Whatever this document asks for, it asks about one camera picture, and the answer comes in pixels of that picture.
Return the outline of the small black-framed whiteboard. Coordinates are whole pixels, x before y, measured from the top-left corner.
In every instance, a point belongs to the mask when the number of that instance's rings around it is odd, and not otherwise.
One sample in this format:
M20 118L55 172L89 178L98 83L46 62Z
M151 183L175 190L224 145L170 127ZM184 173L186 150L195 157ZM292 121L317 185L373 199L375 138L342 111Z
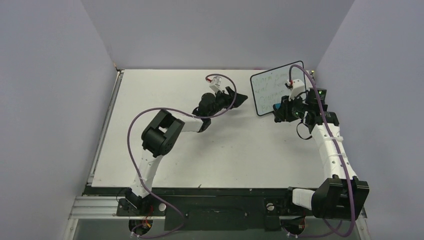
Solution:
M283 96L288 96L290 90L285 83L289 79L289 69L292 65L304 66L301 60L275 67L250 77L255 111L257 116L264 116L273 111L273 105L279 104Z

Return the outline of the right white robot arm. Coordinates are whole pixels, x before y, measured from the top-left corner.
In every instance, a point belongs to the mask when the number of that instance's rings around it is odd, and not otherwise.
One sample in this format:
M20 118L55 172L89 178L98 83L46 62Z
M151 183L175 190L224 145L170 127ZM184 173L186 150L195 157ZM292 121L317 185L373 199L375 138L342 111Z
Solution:
M357 220L370 188L359 180L343 147L340 122L335 112L327 110L326 89L314 92L291 90L273 106L274 121L300 120L317 145L324 171L324 182L316 189L294 188L282 199L283 209L296 213L301 207L316 218Z

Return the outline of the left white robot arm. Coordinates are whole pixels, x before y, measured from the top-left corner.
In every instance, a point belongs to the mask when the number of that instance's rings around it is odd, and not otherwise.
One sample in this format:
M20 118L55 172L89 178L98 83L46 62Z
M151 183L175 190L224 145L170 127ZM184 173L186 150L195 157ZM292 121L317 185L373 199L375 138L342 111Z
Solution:
M122 190L124 197L118 199L118 209L131 209L136 215L143 215L153 209L153 199L176 211L183 213L176 206L153 193L153 180L159 164L165 155L175 146L181 133L202 133L212 123L212 119L223 115L231 109L240 107L249 97L238 93L235 88L215 88L214 92L203 94L192 113L169 107L156 107L157 114L141 134L142 159L136 163L130 143L133 126L139 113L130 123L127 131L127 150L136 176L131 186Z

